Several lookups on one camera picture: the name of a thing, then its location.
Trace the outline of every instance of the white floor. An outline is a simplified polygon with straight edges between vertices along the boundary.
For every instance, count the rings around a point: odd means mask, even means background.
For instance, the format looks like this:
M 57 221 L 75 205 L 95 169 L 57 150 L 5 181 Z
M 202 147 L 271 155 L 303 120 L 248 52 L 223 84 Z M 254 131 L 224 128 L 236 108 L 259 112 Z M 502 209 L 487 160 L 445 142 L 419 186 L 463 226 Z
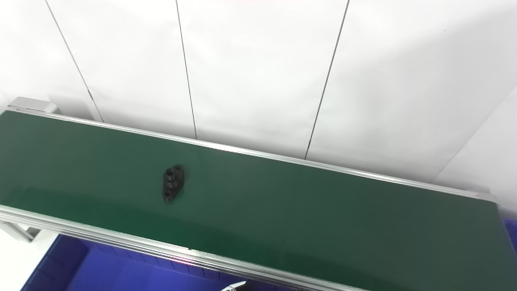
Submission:
M 0 289 L 20 291 L 56 236 L 42 230 L 32 243 L 25 243 L 0 230 Z

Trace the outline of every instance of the blue bin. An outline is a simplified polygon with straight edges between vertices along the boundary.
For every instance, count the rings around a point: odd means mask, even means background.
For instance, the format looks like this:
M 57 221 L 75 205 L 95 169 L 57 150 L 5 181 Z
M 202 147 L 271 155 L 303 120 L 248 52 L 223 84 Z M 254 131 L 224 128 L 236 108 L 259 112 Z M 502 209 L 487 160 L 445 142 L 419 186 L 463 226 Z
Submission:
M 250 280 L 59 235 L 22 291 L 220 291 L 240 281 Z M 255 283 L 254 291 L 290 291 Z

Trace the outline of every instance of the white wall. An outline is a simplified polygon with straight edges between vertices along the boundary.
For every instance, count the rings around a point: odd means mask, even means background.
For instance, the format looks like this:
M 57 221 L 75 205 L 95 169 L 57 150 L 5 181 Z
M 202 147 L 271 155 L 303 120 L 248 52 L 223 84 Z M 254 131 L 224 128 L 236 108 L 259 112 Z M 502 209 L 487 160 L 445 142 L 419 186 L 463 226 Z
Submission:
M 100 120 L 45 1 L 0 1 L 0 111 L 18 96 Z

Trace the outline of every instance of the panel seam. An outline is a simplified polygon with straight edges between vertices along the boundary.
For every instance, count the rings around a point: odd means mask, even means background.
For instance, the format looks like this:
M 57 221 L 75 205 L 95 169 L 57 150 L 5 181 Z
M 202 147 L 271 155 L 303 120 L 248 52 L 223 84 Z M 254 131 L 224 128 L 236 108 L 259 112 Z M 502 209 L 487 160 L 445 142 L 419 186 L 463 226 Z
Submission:
M 81 73 L 81 70 L 79 69 L 79 65 L 75 61 L 75 57 L 73 57 L 72 51 L 70 50 L 70 47 L 68 46 L 68 43 L 65 39 L 65 35 L 63 34 L 61 27 L 59 27 L 59 24 L 57 23 L 56 17 L 54 16 L 54 12 L 52 12 L 52 9 L 50 8 L 49 2 L 47 0 L 45 0 L 45 3 L 47 4 L 50 15 L 52 16 L 52 19 L 54 20 L 54 23 L 56 24 L 57 29 L 59 30 L 59 34 L 61 34 L 61 38 L 65 42 L 66 48 L 67 48 L 68 52 L 70 53 L 70 56 L 72 57 L 72 61 L 75 65 L 77 71 L 79 72 L 79 76 L 81 76 L 81 80 L 83 80 L 84 86 L 86 87 L 86 90 L 88 91 L 88 95 L 90 96 L 90 99 L 92 100 L 92 102 L 95 106 L 95 109 L 97 110 L 97 113 L 99 113 L 100 120 L 102 122 L 104 122 L 104 118 L 102 118 L 102 114 L 100 113 L 99 107 L 97 107 L 97 103 L 95 102 L 94 97 L 92 96 L 92 93 L 90 92 L 90 89 L 89 89 L 88 85 L 86 84 L 86 81 L 84 80 L 83 73 Z
M 181 38 L 181 49 L 183 50 L 183 60 L 185 62 L 185 74 L 187 75 L 187 87 L 189 89 L 189 98 L 190 98 L 190 110 L 192 111 L 192 123 L 194 124 L 194 136 L 197 139 L 197 129 L 195 126 L 195 117 L 194 117 L 194 105 L 192 103 L 192 94 L 190 92 L 190 79 L 189 79 L 189 70 L 187 68 L 187 56 L 185 55 L 185 44 L 183 42 L 183 31 L 181 30 L 181 21 L 179 19 L 179 6 L 178 0 L 176 1 L 176 12 L 178 13 L 178 25 L 179 25 L 179 35 Z
M 307 150 L 305 151 L 305 156 L 303 159 L 307 159 L 307 155 L 309 154 L 309 148 L 311 147 L 312 136 L 314 135 L 314 129 L 316 128 L 316 122 L 318 121 L 318 116 L 320 114 L 320 109 L 323 102 L 323 96 L 325 95 L 325 89 L 327 89 L 328 78 L 330 76 L 330 71 L 332 70 L 332 64 L 334 63 L 334 57 L 336 56 L 336 51 L 338 49 L 339 39 L 341 38 L 341 32 L 343 31 L 343 24 L 345 23 L 346 12 L 348 11 L 348 5 L 350 4 L 350 0 L 347 0 L 345 13 L 343 14 L 343 19 L 341 20 L 341 26 L 339 27 L 338 39 L 336 40 L 336 46 L 334 47 L 334 52 L 332 53 L 332 58 L 330 59 L 330 66 L 327 72 L 327 78 L 325 79 L 325 84 L 323 85 L 323 92 L 320 98 L 320 103 L 318 104 L 318 110 L 316 111 L 316 117 L 314 118 L 314 124 L 312 125 L 311 136 L 309 138 L 309 144 L 307 145 Z

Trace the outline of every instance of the metal support leg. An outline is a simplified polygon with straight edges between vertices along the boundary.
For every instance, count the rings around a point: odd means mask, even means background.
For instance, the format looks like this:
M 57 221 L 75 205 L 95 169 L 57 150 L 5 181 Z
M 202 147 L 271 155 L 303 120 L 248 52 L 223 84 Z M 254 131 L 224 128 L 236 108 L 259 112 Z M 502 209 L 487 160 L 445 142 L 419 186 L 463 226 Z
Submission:
M 0 229 L 7 232 L 10 236 L 24 242 L 32 242 L 41 231 L 40 229 L 29 227 L 27 230 L 21 228 L 18 224 L 6 221 L 0 221 Z

